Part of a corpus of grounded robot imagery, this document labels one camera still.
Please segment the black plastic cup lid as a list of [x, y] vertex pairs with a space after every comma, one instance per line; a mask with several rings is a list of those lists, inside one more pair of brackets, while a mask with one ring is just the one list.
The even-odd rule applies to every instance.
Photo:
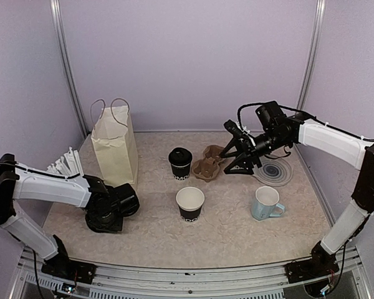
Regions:
[[168, 155], [168, 161], [174, 166], [186, 166], [192, 162], [192, 153], [181, 147], [174, 148]]

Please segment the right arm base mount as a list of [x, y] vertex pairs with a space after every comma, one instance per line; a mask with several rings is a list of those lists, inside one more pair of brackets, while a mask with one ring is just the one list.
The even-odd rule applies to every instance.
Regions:
[[335, 256], [336, 254], [329, 254], [319, 241], [311, 250], [309, 259], [292, 261], [284, 266], [289, 283], [323, 277], [332, 272], [337, 273], [340, 269]]

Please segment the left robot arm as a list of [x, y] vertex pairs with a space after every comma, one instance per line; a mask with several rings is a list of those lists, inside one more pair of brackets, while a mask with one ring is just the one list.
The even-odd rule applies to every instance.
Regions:
[[37, 200], [68, 204], [85, 211], [85, 221], [97, 233], [122, 231], [123, 220], [134, 215], [140, 203], [135, 190], [126, 183], [108, 186], [98, 177], [63, 175], [30, 168], [16, 162], [13, 154], [0, 159], [0, 227], [39, 255], [61, 277], [70, 276], [75, 264], [63, 242], [48, 235], [17, 203]]

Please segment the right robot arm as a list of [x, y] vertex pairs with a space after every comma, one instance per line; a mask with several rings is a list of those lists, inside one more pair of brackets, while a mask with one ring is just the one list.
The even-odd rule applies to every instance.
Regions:
[[253, 103], [253, 106], [263, 134], [252, 136], [240, 120], [224, 123], [233, 136], [220, 154], [221, 158], [233, 158], [224, 169], [226, 174], [252, 175], [255, 166], [262, 166], [262, 156], [294, 144], [331, 154], [359, 171], [352, 200], [330, 232], [312, 249], [306, 263], [307, 272], [318, 277], [334, 262], [336, 252], [362, 230], [374, 212], [374, 140], [328, 125], [301, 110], [294, 110], [294, 115], [287, 116], [283, 112], [285, 107], [276, 101]]

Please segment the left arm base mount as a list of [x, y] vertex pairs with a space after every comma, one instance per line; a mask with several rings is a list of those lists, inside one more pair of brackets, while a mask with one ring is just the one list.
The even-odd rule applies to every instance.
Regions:
[[64, 278], [74, 282], [92, 284], [97, 266], [92, 263], [69, 259], [63, 241], [53, 235], [57, 244], [57, 253], [50, 259], [44, 259], [42, 273]]

